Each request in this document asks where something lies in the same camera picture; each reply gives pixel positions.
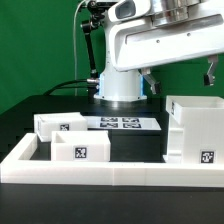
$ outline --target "metal bracket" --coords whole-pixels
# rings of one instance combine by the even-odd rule
[[[218,55],[211,55],[208,57],[208,63],[211,64],[207,74],[204,75],[204,85],[205,86],[213,86],[215,82],[215,70],[218,65],[219,58]]]
[[[161,83],[156,81],[156,79],[150,74],[150,68],[141,69],[142,77],[149,83],[151,86],[152,93],[160,94],[161,93]]]

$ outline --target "white robot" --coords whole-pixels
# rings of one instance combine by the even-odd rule
[[[106,36],[106,67],[96,99],[114,105],[142,102],[143,78],[154,94],[160,91],[151,67],[204,56],[211,63],[204,84],[213,85],[217,54],[224,52],[224,1],[91,0],[87,7],[92,16],[84,32],[103,25]]]

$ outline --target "white block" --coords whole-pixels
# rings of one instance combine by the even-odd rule
[[[117,163],[114,165],[114,185],[145,185],[144,163]]]
[[[224,100],[220,97],[167,96],[166,162],[224,164]]]
[[[51,160],[75,162],[110,161],[107,131],[53,132]]]
[[[104,163],[14,161],[1,166],[2,183],[113,185],[113,170]]]
[[[149,164],[146,186],[222,187],[224,166],[209,164]]]
[[[86,131],[87,121],[80,113],[36,114],[34,132],[42,142],[51,141],[52,131]]]
[[[7,155],[4,162],[12,162],[18,160],[29,160],[37,149],[37,135],[26,134],[16,147]]]

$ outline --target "black table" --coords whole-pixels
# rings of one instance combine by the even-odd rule
[[[117,110],[90,103],[86,97],[32,96],[0,115],[0,158],[27,132],[33,132],[34,114],[79,111],[91,116],[155,117],[162,128],[159,133],[109,130],[111,160],[162,162],[168,124],[164,105],[163,99],[149,99],[147,105]],[[141,154],[136,147],[131,151],[124,147],[127,140],[137,144],[138,138],[143,145]],[[158,145],[154,150],[147,148],[152,143]],[[0,185],[3,224],[223,222],[224,190],[217,188]]]

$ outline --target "black cable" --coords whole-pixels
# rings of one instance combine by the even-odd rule
[[[86,79],[79,79],[79,80],[72,80],[72,81],[68,81],[68,82],[63,82],[61,84],[58,84],[56,86],[54,86],[53,88],[51,88],[50,90],[46,91],[43,95],[44,96],[48,96],[50,95],[52,92],[54,92],[56,89],[63,87],[65,85],[70,85],[70,84],[76,84],[76,83],[87,83]]]
[[[87,89],[87,88],[91,88],[91,87],[94,87],[94,88],[96,88],[96,85],[88,85],[88,86],[64,86],[64,87],[58,87],[58,88],[54,88],[54,89],[52,89],[51,91],[47,91],[46,93],[44,93],[43,95],[44,96],[49,96],[51,93],[53,93],[55,90],[58,90],[58,89],[81,89],[81,88],[85,88],[85,89]]]

